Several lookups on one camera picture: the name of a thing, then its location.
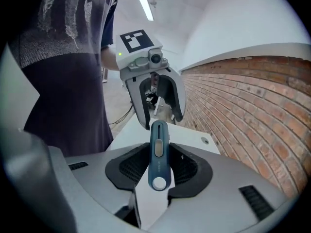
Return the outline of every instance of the feather print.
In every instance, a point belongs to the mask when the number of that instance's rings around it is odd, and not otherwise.
[[[48,32],[51,29],[51,7],[54,0],[42,0],[38,14],[38,27]]]
[[[65,1],[65,26],[66,34],[71,37],[77,46],[76,37],[78,36],[76,25],[76,11],[79,0],[66,0]]]
[[[86,18],[86,24],[87,27],[90,27],[91,24],[91,13],[92,13],[92,1],[91,2],[87,2],[87,0],[84,3],[84,16]]]

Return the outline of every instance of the ceiling light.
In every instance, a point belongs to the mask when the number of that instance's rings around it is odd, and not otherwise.
[[[153,15],[152,15],[152,12],[151,12],[150,5],[149,5],[148,0],[139,0],[139,1],[140,1],[140,3],[141,3],[142,8],[144,9],[144,12],[145,12],[145,14],[146,14],[146,16],[147,16],[147,19],[148,19],[149,21],[153,21],[153,20],[154,20],[154,17],[153,17]]]

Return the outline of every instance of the shirt sleeve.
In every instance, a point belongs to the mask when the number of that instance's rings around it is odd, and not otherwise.
[[[118,0],[114,0],[108,12],[105,25],[104,25],[102,41],[101,41],[101,50],[107,47],[108,45],[113,44],[113,39],[112,39],[113,17],[114,17],[114,12],[117,7],[117,3],[118,3]]]

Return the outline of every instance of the t-shirt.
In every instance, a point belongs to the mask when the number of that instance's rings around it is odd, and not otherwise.
[[[101,48],[112,44],[117,0],[41,0],[9,41],[40,94],[24,130],[64,156],[105,151],[113,140],[104,106]]]

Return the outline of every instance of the black cable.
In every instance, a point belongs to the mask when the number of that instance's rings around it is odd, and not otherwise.
[[[131,105],[130,109],[122,117],[120,117],[117,121],[115,121],[113,123],[109,123],[109,125],[121,123],[127,117],[127,115],[130,113],[132,108],[133,108],[133,105]]]

